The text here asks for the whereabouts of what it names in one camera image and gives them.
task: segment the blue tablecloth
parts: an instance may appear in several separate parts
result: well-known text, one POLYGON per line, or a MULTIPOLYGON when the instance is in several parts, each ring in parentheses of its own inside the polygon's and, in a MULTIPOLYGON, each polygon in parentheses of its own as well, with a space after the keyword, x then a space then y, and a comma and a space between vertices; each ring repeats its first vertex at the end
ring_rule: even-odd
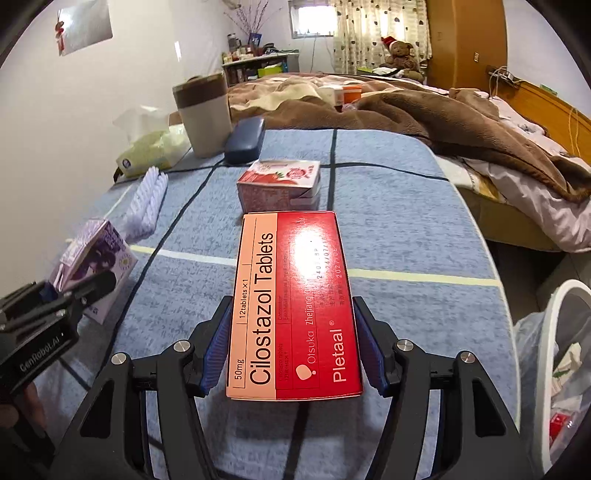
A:
MULTIPOLYGON (((285 130, 267 132, 261 156, 322 162, 321 208, 333 203, 337 214, 352 294, 399 338, 427 352, 474 352, 516 418, 517 362, 505 295, 482 236, 431 151, 389 132, 285 130)), ((133 358, 160 353, 232 294, 242 216, 235 183, 245 168, 214 167, 219 160, 189 153, 178 167, 191 171, 170 173, 156 232, 134 246, 139 262, 109 318, 103 326, 83 319, 80 342, 36 380, 56 442, 92 384, 150 253, 200 186, 145 271, 112 351, 133 358)), ((108 212, 120 228, 135 188, 114 186, 89 216, 108 212)), ((216 467, 222 476, 247 479, 364 478, 389 408, 389 399, 364 382, 361 397, 310 404, 299 461, 285 471, 298 404, 231 401, 222 374, 208 398, 197 402, 216 467)), ((418 478, 430 474, 438 403, 432 393, 418 478)), ((148 423, 154 470, 162 478, 155 394, 148 396, 148 423)))

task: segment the patterned curtain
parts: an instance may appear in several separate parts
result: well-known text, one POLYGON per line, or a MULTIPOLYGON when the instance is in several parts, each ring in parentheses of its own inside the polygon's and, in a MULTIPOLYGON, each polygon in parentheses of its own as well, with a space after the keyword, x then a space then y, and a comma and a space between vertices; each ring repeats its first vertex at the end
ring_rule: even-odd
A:
POLYGON ((335 72, 374 69, 388 54, 381 37, 411 43, 417 60, 431 58, 426 0, 330 0, 337 15, 335 72))

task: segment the brown blanket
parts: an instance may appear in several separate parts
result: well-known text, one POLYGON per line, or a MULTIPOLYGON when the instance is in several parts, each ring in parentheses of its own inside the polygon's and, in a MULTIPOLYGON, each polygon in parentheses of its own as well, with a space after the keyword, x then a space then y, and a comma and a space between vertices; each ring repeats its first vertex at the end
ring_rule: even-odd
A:
POLYGON ((365 80, 363 77, 290 76, 282 82, 261 79, 230 88, 232 119, 238 121, 263 115, 268 129, 343 128, 377 129, 415 137, 436 154, 459 155, 502 165, 525 173, 561 197, 582 202, 591 193, 591 177, 581 168, 544 150, 499 122, 495 105, 473 89, 451 89, 448 96, 408 82, 365 80), (344 81, 362 84, 364 96, 356 109, 337 112, 319 96, 276 101, 277 106, 262 105, 265 96, 306 92, 344 81), (250 106, 253 100, 259 105, 250 106))

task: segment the wooden headboard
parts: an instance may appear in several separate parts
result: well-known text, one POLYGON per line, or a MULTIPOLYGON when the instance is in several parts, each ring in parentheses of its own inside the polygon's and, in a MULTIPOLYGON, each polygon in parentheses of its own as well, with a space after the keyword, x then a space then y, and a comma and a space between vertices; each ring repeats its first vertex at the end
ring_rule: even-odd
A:
POLYGON ((579 112, 577 121, 577 112, 572 106, 550 92, 525 81, 521 81, 517 88, 499 82, 498 95, 520 115, 544 127, 548 136, 570 154, 580 156, 591 165, 591 121, 586 116, 579 112), (575 144, 577 124, 578 150, 575 144))

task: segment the trash bin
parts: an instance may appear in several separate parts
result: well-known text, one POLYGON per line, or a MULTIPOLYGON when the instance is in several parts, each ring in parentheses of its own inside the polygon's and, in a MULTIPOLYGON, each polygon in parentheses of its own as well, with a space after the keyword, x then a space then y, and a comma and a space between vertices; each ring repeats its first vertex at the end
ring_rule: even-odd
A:
MULTIPOLYGON (((520 433, 536 473, 540 478, 544 474, 545 479, 559 478, 556 476, 558 471, 564 474, 575 466, 572 458, 585 463, 588 468, 591 463, 591 455, 585 451, 588 447, 580 452, 574 450, 581 445, 583 438, 588 440, 591 437, 591 417, 584 416, 568 447, 558 459, 554 459, 553 466, 550 459, 550 409, 552 374, 572 343, 580 343, 582 361, 582 366, 574 374, 581 379, 577 377, 573 385, 591 386, 591 290, 578 280, 565 281, 554 291, 544 312, 523 318, 514 331, 521 370, 520 433)), ((574 375, 564 385, 565 390, 574 375)))

